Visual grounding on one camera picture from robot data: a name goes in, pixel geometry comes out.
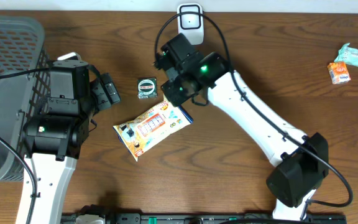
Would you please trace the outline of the green zam-buk box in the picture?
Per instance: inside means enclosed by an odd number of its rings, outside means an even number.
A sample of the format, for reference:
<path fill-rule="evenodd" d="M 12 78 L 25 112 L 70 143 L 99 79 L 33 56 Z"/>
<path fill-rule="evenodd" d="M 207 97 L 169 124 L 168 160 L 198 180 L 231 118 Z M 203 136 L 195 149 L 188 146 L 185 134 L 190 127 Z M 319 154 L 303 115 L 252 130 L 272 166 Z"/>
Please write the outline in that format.
<path fill-rule="evenodd" d="M 157 97 L 157 79 L 141 78 L 137 81 L 138 98 L 156 98 Z"/>

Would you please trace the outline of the grey plastic mesh basket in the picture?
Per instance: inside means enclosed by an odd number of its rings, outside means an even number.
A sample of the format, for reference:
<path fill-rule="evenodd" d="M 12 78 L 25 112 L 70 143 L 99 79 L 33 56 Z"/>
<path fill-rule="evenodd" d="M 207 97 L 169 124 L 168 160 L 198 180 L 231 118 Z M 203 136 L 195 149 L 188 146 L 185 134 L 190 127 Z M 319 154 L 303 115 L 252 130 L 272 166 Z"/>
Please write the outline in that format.
<path fill-rule="evenodd" d="M 0 138 L 22 157 L 21 134 L 39 99 L 50 92 L 45 32 L 33 18 L 0 16 Z"/>

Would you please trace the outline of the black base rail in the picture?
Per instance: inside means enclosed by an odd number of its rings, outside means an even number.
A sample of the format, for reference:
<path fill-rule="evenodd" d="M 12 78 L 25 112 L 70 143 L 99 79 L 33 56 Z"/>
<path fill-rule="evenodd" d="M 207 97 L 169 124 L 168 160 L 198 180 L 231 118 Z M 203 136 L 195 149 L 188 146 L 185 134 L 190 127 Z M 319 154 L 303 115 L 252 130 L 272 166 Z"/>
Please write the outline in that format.
<path fill-rule="evenodd" d="M 60 222 L 63 224 L 76 223 L 107 223 L 107 224 L 219 224 L 219 223 L 273 223 L 273 217 L 267 213 L 245 214 L 141 214 L 114 213 L 103 207 L 89 205 L 79 212 L 63 214 Z"/>

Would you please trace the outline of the orange tissue pack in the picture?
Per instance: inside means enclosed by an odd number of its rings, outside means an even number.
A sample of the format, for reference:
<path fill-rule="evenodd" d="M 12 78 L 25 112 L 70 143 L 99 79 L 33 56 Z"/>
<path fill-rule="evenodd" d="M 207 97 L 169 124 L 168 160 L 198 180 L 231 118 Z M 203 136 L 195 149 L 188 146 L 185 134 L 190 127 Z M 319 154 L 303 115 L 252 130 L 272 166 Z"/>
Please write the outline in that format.
<path fill-rule="evenodd" d="M 350 74 L 344 62 L 333 62 L 328 66 L 328 72 L 331 77 L 332 84 L 347 83 L 351 80 Z"/>

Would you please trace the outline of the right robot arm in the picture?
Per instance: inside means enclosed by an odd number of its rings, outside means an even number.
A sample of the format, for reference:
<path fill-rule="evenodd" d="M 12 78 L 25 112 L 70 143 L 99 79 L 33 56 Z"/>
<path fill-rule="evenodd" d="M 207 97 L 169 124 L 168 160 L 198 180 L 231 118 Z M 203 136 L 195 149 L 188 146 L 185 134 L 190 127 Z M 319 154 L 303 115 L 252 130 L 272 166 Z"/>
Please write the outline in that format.
<path fill-rule="evenodd" d="M 157 53 L 155 67 L 168 81 L 162 90 L 174 106 L 206 91 L 207 103 L 230 116 L 261 148 L 274 170 L 266 180 L 277 199 L 272 217 L 303 221 L 311 198 L 328 175 L 328 143 L 281 118 L 216 52 L 204 56 L 178 34 Z"/>

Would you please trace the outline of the yellow red snack bag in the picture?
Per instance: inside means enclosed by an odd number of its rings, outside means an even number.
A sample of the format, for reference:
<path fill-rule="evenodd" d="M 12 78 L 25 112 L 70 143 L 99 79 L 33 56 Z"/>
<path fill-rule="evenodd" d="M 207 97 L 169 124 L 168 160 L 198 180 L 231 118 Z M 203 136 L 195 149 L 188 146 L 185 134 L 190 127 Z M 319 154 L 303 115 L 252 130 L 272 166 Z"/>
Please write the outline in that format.
<path fill-rule="evenodd" d="M 169 135 L 193 123 L 193 118 L 166 98 L 136 119 L 113 126 L 120 142 L 138 158 Z"/>

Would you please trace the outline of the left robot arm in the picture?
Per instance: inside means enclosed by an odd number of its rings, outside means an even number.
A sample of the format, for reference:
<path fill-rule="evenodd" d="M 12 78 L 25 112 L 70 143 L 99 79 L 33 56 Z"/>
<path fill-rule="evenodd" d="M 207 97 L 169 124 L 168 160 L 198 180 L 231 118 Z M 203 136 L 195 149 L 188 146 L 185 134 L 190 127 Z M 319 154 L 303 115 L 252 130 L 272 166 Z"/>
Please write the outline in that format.
<path fill-rule="evenodd" d="M 108 73 L 79 59 L 49 65 L 50 92 L 22 129 L 28 150 L 16 223 L 60 223 L 67 188 L 93 116 L 120 102 Z"/>

